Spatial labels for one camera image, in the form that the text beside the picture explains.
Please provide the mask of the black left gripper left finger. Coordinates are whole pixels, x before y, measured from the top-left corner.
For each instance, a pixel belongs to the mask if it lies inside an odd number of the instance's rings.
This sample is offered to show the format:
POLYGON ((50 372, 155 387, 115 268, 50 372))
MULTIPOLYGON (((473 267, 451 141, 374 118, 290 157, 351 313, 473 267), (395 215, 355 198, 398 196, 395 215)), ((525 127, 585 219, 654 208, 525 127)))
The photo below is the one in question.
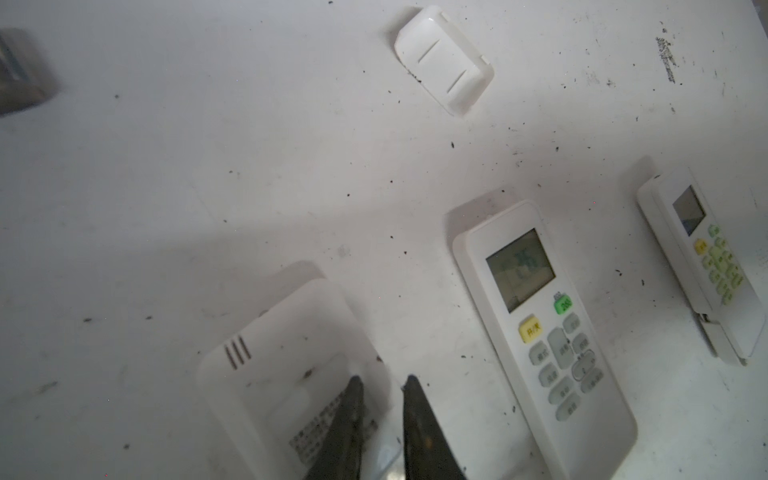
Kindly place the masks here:
POLYGON ((305 479, 358 480, 364 444, 364 385, 359 376, 350 378, 339 407, 305 479))

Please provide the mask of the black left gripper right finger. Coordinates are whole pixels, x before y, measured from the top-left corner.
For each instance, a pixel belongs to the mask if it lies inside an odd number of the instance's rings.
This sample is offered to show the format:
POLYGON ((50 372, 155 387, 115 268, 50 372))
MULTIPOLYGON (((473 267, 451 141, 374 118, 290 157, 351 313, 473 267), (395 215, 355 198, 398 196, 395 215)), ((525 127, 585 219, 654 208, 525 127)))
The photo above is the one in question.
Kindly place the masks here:
POLYGON ((407 479, 466 478, 415 375, 403 387, 403 453, 407 479))

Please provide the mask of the white battery cover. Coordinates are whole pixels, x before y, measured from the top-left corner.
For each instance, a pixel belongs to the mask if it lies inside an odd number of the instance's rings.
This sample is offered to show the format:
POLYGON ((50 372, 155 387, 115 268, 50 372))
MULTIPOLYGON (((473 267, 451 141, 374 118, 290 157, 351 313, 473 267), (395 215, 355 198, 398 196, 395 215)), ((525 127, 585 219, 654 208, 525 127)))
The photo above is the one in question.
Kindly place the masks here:
POLYGON ((398 32, 400 63, 449 114, 463 117, 495 77, 490 60, 439 6, 423 8, 398 32))

